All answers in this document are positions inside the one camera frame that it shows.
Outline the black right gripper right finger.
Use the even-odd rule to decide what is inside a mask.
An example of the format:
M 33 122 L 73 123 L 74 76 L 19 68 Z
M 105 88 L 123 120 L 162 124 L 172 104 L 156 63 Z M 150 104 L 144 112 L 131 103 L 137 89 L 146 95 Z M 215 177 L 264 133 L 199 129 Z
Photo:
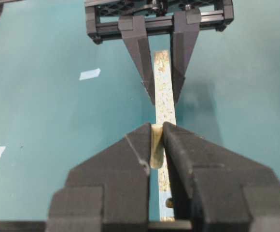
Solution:
M 268 166 L 163 125 L 174 216 L 194 232 L 280 232 L 280 180 Z

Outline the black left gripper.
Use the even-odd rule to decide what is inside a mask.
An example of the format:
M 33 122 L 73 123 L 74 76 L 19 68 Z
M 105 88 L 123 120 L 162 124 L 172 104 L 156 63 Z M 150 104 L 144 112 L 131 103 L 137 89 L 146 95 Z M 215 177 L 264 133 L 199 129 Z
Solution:
M 148 36 L 171 34 L 171 78 L 178 102 L 200 30 L 223 31 L 234 20 L 231 0 L 86 0 L 86 33 L 96 44 L 123 39 L 155 104 Z

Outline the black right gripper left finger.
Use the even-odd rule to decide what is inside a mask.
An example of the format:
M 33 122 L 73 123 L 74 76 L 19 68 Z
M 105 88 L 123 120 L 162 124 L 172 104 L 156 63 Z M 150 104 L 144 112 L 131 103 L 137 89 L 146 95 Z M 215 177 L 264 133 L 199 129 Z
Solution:
M 52 197 L 48 232 L 145 232 L 151 124 L 73 167 Z

